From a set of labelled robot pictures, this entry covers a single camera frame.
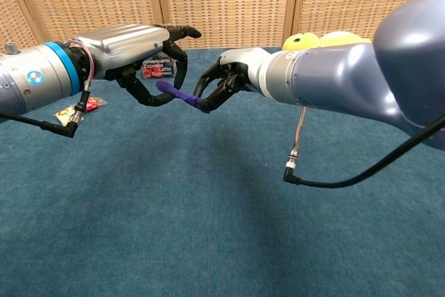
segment sticker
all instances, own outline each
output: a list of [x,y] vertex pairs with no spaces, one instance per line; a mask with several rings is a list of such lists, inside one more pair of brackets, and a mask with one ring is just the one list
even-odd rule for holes
[[38,71],[30,71],[27,76],[28,82],[31,85],[40,85],[43,83],[43,74]]

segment candy wrapper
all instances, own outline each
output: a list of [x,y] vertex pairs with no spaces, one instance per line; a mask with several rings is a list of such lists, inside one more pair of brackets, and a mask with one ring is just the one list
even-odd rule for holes
[[[86,112],[89,113],[91,111],[94,111],[95,109],[98,109],[100,106],[103,106],[105,104],[106,101],[101,99],[100,97],[91,97],[90,99],[88,99],[86,103]],[[70,118],[74,115],[75,112],[74,106],[75,105],[71,105],[54,114],[54,116],[58,118],[58,120],[60,121],[60,123],[62,123],[63,126],[66,126],[70,121]]]

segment yellow toy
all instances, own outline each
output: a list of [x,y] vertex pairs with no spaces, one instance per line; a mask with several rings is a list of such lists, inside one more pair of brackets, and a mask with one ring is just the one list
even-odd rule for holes
[[351,45],[355,43],[372,43],[369,38],[361,38],[357,34],[347,31],[333,31],[319,38],[314,33],[299,33],[284,41],[283,50],[303,50],[335,45]]

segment robotic hand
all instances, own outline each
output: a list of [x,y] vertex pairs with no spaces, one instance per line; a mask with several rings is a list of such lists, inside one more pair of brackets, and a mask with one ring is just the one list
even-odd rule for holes
[[[140,104],[162,106],[171,94],[151,95],[136,77],[143,61],[159,52],[177,60],[174,87],[181,88],[187,72],[187,54],[175,41],[199,38],[190,26],[116,24],[81,33],[64,43],[46,42],[17,50],[7,44],[0,55],[0,122],[16,120],[62,136],[74,137],[86,111],[93,79],[116,80]],[[81,92],[76,113],[66,127],[21,115]]]
[[[210,113],[240,91],[284,104],[346,113],[393,125],[411,138],[360,175],[342,182],[311,182],[293,175],[298,134],[284,181],[341,188],[365,180],[419,143],[445,150],[445,0],[409,0],[378,27],[373,44],[279,51],[261,48],[223,52],[193,95],[156,82],[195,108]],[[205,88],[217,88],[201,98]]]

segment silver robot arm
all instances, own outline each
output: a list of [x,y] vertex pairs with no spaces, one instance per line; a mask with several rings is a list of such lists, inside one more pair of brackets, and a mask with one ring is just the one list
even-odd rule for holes
[[[201,98],[209,83],[217,88]],[[420,142],[445,150],[445,0],[409,0],[388,15],[373,43],[269,53],[261,48],[223,52],[192,95],[164,82],[171,92],[210,113],[239,91],[393,125],[410,139],[356,178],[331,184],[292,175],[291,153],[284,181],[323,188],[358,183]]]
[[[92,79],[116,80],[139,103],[161,106],[172,95],[151,95],[136,77],[142,62],[160,51],[177,60],[175,87],[181,88],[187,55],[175,41],[200,32],[190,26],[115,24],[87,31],[65,42],[46,42],[18,50],[8,43],[0,55],[0,122],[16,120],[56,134],[73,137]],[[66,127],[21,115],[65,97],[81,94],[76,115]]]

